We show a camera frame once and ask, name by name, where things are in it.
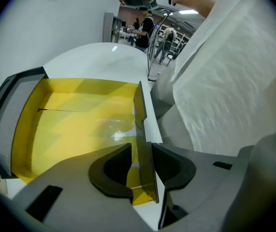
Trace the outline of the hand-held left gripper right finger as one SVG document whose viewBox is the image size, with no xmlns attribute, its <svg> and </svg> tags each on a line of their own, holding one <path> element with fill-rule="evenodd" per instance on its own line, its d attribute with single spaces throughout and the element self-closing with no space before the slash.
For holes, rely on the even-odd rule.
<svg viewBox="0 0 276 232">
<path fill-rule="evenodd" d="M 249 148 L 236 157 L 152 144 L 155 171 L 164 184 L 161 232 L 221 232 L 249 162 Z"/>
</svg>

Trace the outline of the white shelving rack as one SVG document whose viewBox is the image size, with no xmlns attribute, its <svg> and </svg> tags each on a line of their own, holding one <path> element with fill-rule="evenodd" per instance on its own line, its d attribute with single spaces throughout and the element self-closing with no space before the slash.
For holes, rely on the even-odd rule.
<svg viewBox="0 0 276 232">
<path fill-rule="evenodd" d="M 163 33 L 164 33 L 165 29 L 168 29 L 168 28 L 169 28 L 169 26 L 167 26 L 167 25 L 162 25 L 160 27 L 160 33 L 158 34 L 158 42 L 156 44 L 157 47 L 163 40 Z M 185 46 L 188 43 L 188 41 L 190 40 L 190 38 L 187 37 L 186 34 L 182 34 L 179 31 L 176 31 L 176 33 L 177 33 L 177 36 L 171 45 L 171 48 L 169 50 L 170 53 L 176 53 L 179 49 L 181 49 L 183 46 Z"/>
</svg>

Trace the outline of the yellow plastic tray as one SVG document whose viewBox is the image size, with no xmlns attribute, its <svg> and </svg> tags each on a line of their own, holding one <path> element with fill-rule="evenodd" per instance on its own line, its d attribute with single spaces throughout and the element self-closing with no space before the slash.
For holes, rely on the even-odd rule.
<svg viewBox="0 0 276 232">
<path fill-rule="evenodd" d="M 127 187 L 133 205 L 155 201 L 142 185 L 138 148 L 147 117 L 141 83 L 102 79 L 44 78 L 34 88 L 19 116 L 11 153 L 11 172 L 29 183 L 58 162 L 109 146 L 130 143 Z"/>
</svg>

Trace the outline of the grey shelf unit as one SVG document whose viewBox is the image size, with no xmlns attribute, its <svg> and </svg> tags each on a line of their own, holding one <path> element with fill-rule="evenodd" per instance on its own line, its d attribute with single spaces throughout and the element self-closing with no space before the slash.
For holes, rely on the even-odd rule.
<svg viewBox="0 0 276 232">
<path fill-rule="evenodd" d="M 118 43 L 122 20 L 113 13 L 105 13 L 103 21 L 102 42 Z"/>
</svg>

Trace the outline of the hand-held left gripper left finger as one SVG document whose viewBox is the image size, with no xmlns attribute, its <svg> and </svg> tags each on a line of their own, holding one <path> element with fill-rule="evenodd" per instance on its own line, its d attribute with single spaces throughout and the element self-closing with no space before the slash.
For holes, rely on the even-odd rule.
<svg viewBox="0 0 276 232">
<path fill-rule="evenodd" d="M 152 232 L 133 209 L 127 187 L 131 144 L 57 163 L 13 199 L 45 228 L 58 232 Z"/>
</svg>

